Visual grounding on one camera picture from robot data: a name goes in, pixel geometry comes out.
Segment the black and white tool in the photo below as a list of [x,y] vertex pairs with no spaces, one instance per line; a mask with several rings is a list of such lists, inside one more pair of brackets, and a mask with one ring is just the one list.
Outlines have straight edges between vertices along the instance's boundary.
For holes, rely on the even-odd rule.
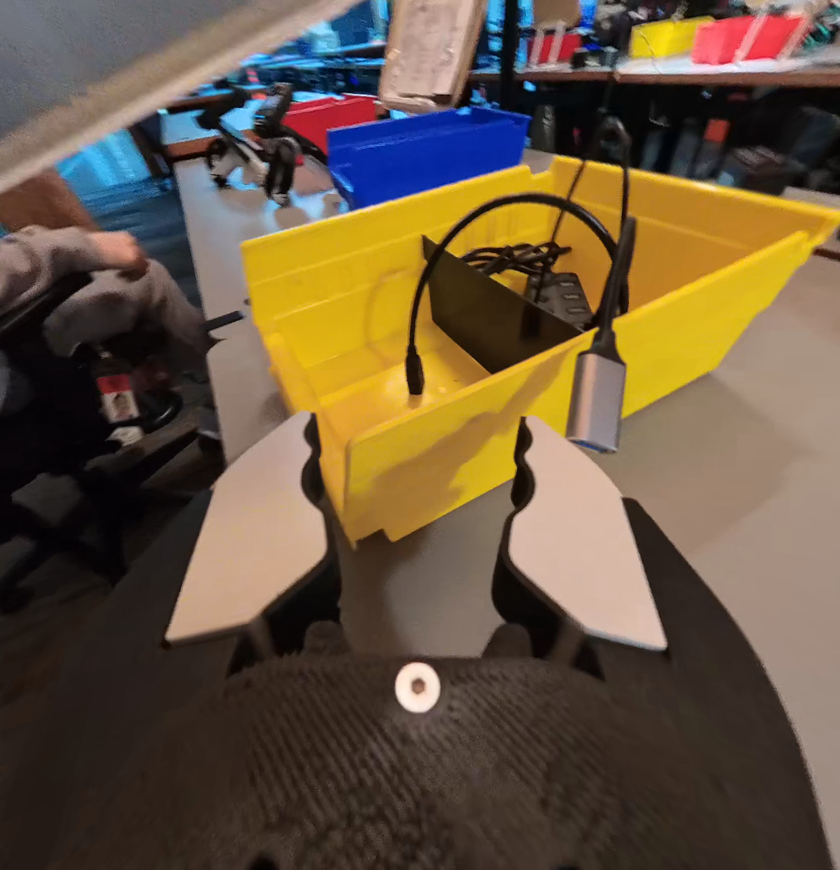
[[242,180],[261,189],[266,199],[284,206],[290,199],[295,170],[310,158],[328,166],[328,156],[302,133],[285,124],[294,91],[286,82],[275,82],[253,116],[250,132],[230,125],[225,116],[244,106],[243,89],[230,86],[230,93],[195,115],[197,126],[216,133],[204,153],[211,181],[220,190],[230,185],[238,169]]

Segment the background table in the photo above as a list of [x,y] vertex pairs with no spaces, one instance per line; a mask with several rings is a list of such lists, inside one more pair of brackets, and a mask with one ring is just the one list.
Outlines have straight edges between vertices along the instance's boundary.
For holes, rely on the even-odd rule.
[[[562,64],[514,73],[515,82],[576,83],[603,82],[610,70],[589,66],[574,70]],[[764,59],[711,66],[696,64],[686,57],[661,60],[629,60],[619,64],[613,77],[621,84],[700,85],[789,89],[840,89],[840,48],[830,47],[800,58]],[[473,71],[470,82],[497,83],[493,71]]]

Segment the grey desk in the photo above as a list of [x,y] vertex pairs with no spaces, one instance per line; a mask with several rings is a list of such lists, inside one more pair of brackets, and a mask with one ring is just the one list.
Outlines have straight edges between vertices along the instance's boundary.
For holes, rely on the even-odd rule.
[[[600,465],[736,619],[800,739],[840,868],[840,244],[811,257],[719,368],[623,425]],[[510,488],[397,543],[341,543],[357,647],[474,654]]]

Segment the red plastic bin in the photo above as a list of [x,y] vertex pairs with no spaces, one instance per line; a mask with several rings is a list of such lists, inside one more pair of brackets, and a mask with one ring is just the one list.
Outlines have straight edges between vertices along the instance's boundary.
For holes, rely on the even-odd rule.
[[284,116],[283,124],[308,140],[328,159],[328,135],[331,131],[376,122],[384,109],[376,97],[348,94],[295,101]]

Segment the black adapter cable grey plug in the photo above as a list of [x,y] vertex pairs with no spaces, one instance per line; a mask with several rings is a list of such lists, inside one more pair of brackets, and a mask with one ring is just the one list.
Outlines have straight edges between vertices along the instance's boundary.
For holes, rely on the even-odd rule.
[[492,198],[469,211],[454,223],[438,242],[417,279],[413,293],[404,358],[404,376],[408,394],[420,397],[425,391],[425,370],[416,343],[419,309],[430,280],[449,245],[472,223],[501,208],[519,204],[556,208],[559,216],[577,218],[603,245],[610,257],[610,269],[604,283],[599,308],[594,316],[595,336],[589,349],[578,354],[566,426],[567,440],[601,453],[619,449],[621,419],[627,365],[621,357],[614,328],[616,317],[623,313],[623,297],[628,295],[629,274],[637,240],[636,219],[624,211],[620,234],[614,241],[600,221],[584,207],[554,194],[517,193]]

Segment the black pole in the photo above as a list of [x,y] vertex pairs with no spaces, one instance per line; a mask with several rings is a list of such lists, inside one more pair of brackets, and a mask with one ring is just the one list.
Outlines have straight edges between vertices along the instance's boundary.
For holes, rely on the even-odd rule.
[[504,1],[499,76],[499,106],[502,111],[514,111],[517,106],[516,62],[519,44],[519,2]]

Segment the blue plastic bin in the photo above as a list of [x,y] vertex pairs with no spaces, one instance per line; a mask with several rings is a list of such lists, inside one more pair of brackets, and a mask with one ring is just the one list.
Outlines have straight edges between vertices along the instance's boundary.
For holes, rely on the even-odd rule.
[[517,166],[529,116],[466,107],[329,130],[328,170],[361,210]]

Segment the yellow plastic bin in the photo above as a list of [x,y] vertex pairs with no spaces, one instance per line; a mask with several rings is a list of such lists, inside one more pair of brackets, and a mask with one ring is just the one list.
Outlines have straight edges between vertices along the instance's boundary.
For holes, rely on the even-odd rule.
[[[430,245],[492,199],[564,197],[578,165],[520,165],[242,244],[271,371],[291,412],[317,415],[323,483],[351,542],[397,541],[511,479],[524,416],[565,432],[593,332],[495,372],[435,323],[425,297],[421,397],[409,395],[404,357]],[[624,416],[715,369],[840,226],[840,209],[817,202],[641,170],[629,212],[630,307],[614,326]]]

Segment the grey panel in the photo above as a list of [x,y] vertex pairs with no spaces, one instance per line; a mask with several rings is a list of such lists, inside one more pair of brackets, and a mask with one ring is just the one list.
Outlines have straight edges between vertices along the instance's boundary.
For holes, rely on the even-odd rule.
[[0,194],[353,4],[0,2]]

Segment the wide red bin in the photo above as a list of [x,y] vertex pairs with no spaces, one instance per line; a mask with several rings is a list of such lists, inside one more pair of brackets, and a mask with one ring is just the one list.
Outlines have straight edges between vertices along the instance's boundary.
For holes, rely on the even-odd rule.
[[777,59],[795,36],[803,36],[805,15],[739,16],[711,20],[696,31],[690,59],[695,64]]

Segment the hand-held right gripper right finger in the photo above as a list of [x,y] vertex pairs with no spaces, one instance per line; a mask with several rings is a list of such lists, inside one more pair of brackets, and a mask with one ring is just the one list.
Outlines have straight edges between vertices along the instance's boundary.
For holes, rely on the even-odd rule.
[[521,419],[512,511],[492,601],[536,658],[576,658],[589,639],[665,653],[668,639],[623,496],[572,442]]

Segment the small red bin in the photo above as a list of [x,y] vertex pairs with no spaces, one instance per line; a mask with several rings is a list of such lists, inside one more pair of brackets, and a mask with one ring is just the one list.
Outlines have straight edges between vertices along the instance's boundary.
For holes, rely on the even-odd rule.
[[570,64],[578,49],[584,46],[584,35],[573,29],[535,29],[528,42],[526,68],[540,69],[558,64]]

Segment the small yellow bin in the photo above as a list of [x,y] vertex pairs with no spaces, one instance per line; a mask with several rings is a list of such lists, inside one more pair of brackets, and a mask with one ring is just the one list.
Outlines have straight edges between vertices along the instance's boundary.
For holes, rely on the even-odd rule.
[[631,30],[629,58],[663,59],[689,54],[701,28],[713,24],[711,16],[635,25]]

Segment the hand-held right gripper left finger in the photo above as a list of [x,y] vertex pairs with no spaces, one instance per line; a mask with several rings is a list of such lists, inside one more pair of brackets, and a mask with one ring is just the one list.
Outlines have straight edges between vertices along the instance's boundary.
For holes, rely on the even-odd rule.
[[255,654],[293,654],[312,625],[339,621],[341,572],[320,458],[317,417],[299,411],[221,475],[166,645],[236,637]]

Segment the black bin divider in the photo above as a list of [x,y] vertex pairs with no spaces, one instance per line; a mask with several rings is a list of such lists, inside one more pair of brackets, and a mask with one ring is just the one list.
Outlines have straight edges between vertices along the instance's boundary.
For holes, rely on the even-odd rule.
[[489,274],[486,267],[501,260],[501,253],[494,248],[463,257],[447,252],[428,286],[435,325],[490,374],[584,333],[526,299],[527,279],[540,270]]

